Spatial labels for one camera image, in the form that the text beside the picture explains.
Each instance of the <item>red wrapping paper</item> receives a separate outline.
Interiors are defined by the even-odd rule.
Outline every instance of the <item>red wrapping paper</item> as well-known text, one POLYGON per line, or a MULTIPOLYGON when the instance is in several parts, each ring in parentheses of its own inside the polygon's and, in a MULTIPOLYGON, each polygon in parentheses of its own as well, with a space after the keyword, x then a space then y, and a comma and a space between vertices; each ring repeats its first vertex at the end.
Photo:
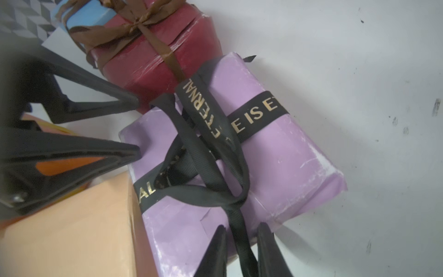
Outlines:
MULTIPOLYGON (((154 1, 145 0, 149 7, 154 1)), ((116 15, 105 27, 128 23, 116 15)), ((175 13, 149 28, 173 51, 186 77, 190 77, 208 59, 222 55, 212 19, 194 5, 185 3, 175 13)), ((97 59, 106 47, 91 51, 97 59)), ((108 81, 136 94, 140 113, 149 110, 149 102, 162 93, 174 93, 178 85, 172 71, 141 35, 112 58, 102 71, 108 81)))

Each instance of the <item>purple wrapping paper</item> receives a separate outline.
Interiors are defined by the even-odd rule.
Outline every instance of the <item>purple wrapping paper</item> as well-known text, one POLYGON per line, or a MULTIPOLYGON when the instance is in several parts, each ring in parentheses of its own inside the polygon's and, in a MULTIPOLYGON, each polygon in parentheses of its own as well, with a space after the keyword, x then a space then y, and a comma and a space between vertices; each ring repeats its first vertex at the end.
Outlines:
MULTIPOLYGON (((265 91, 236 53, 217 65, 209 87, 230 114, 265 91)), ((173 124, 154 108, 120 132, 122 142, 140 146, 143 157, 129 165, 132 180, 160 164, 177 135, 173 124)), ((286 220, 330 200, 346 190, 343 174, 324 156, 289 114, 279 117, 242 144, 251 188, 241 208, 251 242, 266 222, 272 231, 286 220)), ((234 195, 238 182, 221 161, 219 168, 234 195)), ((202 184, 199 176, 190 183, 202 184)), ((221 208, 195 207, 165 197, 143 213, 143 220, 160 277, 192 277, 218 225, 229 228, 221 208)), ((229 254, 235 254, 232 237, 229 254)))

